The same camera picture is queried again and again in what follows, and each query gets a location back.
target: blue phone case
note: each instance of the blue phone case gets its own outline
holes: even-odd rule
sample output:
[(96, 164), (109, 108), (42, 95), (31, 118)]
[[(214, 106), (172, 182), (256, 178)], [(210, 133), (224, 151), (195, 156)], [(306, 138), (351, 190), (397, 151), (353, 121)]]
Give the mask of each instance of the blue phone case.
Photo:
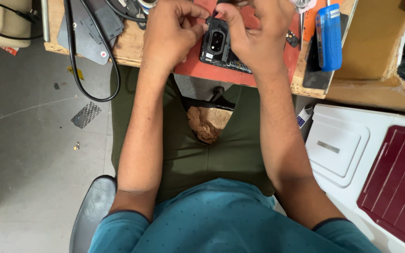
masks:
[(318, 40), (318, 63), (323, 71), (341, 67), (340, 5), (332, 4), (320, 9), (315, 18)]

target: shirt sleeve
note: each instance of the shirt sleeve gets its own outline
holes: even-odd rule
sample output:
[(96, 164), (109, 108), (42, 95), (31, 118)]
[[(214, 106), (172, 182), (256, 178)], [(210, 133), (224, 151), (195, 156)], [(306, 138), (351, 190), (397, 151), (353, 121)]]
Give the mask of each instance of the shirt sleeve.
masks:
[(351, 221), (344, 218), (322, 221), (312, 231), (348, 252), (381, 252)]
[(132, 252), (148, 227), (149, 221), (141, 213), (122, 210), (109, 214), (96, 228), (88, 252)]

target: maroon plastic drawer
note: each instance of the maroon plastic drawer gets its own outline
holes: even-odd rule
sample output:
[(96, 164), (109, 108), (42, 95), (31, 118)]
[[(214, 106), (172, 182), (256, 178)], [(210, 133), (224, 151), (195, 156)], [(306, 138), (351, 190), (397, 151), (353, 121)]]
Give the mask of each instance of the maroon plastic drawer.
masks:
[(357, 205), (405, 242), (405, 127), (391, 126), (374, 160)]

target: olive green pants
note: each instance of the olive green pants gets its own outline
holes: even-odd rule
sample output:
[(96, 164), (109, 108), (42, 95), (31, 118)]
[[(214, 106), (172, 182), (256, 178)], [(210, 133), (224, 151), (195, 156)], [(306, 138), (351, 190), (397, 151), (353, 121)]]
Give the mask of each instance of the olive green pants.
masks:
[[(118, 170), (121, 147), (134, 104), (139, 69), (119, 65), (121, 89), (112, 100), (112, 164)], [(111, 92), (116, 88), (112, 69)], [(201, 183), (223, 177), (247, 182), (272, 196), (260, 148), (259, 93), (256, 88), (233, 85), (223, 97), (236, 103), (220, 137), (211, 145), (200, 142), (188, 125), (180, 92), (171, 74), (163, 94), (163, 171), (157, 203)]]

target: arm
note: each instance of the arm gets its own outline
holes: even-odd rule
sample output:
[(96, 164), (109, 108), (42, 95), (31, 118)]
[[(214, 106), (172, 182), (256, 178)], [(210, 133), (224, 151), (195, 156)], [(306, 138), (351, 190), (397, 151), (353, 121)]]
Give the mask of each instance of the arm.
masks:
[(186, 0), (160, 0), (149, 12), (134, 106), (118, 167), (118, 191), (110, 211), (134, 210), (153, 219), (162, 175), (166, 79), (207, 31), (206, 24), (190, 26), (186, 16), (206, 19), (209, 12)]
[(257, 30), (245, 30), (238, 9), (219, 4), (229, 24), (234, 53), (252, 71), (261, 98), (260, 138), (266, 172), (289, 218), (313, 228), (332, 217), (344, 217), (318, 186), (297, 126), (287, 67), (285, 35), (294, 15), (288, 0), (254, 1), (261, 20)]

